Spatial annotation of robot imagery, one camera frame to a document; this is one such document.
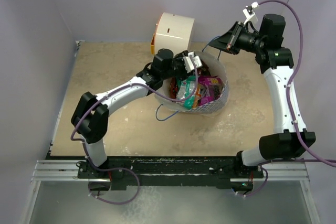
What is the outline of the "purple Lot 100 gummy bag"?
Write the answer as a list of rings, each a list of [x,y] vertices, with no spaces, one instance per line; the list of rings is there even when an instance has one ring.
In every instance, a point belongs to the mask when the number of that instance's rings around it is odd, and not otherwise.
[[[213,102],[221,96],[224,84],[221,78],[214,77],[206,77],[200,76],[198,78],[198,83],[207,87],[207,104]]]

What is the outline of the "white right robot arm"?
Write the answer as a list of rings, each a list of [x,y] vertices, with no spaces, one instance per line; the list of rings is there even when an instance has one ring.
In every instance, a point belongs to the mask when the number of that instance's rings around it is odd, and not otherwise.
[[[315,133],[307,131],[294,84],[290,81],[294,63],[291,51],[282,46],[284,17],[264,15],[259,30],[249,31],[250,24],[236,22],[228,32],[209,43],[209,46],[232,55],[242,50],[255,54],[270,92],[274,132],[262,136],[256,148],[239,153],[241,160],[233,166],[238,177],[246,177],[252,166],[271,159],[297,158],[306,151],[302,144],[311,146],[316,141]]]

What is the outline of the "blue checkered paper bag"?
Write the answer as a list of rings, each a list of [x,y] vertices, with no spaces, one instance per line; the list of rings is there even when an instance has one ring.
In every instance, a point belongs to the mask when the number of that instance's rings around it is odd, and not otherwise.
[[[172,102],[155,95],[159,106],[164,106],[174,113],[189,113],[199,115],[214,115],[226,104],[229,95],[229,85],[224,64],[218,57],[207,51],[208,45],[195,52],[202,61],[198,70],[198,85],[195,85],[195,74],[185,80],[175,78],[163,82],[159,93],[172,99],[184,99],[196,87],[196,92],[182,102]]]

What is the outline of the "red Doritos chips bag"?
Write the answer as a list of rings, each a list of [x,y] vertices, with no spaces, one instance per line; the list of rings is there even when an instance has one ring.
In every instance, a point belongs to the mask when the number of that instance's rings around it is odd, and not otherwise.
[[[171,99],[176,99],[176,96],[179,92],[181,86],[181,81],[176,77],[171,79],[170,86],[169,86],[169,93]]]

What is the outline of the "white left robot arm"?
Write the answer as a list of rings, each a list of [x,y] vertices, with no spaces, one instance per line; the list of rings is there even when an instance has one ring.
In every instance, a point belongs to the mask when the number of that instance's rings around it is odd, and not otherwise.
[[[187,50],[174,55],[169,49],[160,49],[153,60],[147,63],[128,82],[103,93],[84,93],[71,117],[74,133],[80,137],[90,173],[96,178],[108,172],[107,155],[103,138],[108,131],[109,116],[128,103],[157,93],[163,81],[169,78],[187,77],[195,70],[195,54]]]

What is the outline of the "brown Kettle chips bag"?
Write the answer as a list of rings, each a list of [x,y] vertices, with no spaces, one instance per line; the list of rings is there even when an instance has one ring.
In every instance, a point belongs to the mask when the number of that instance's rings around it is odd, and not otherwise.
[[[206,77],[211,76],[208,65],[204,61],[201,61],[201,63],[202,63],[202,66],[197,69],[198,76],[199,77],[200,76],[206,76]]]

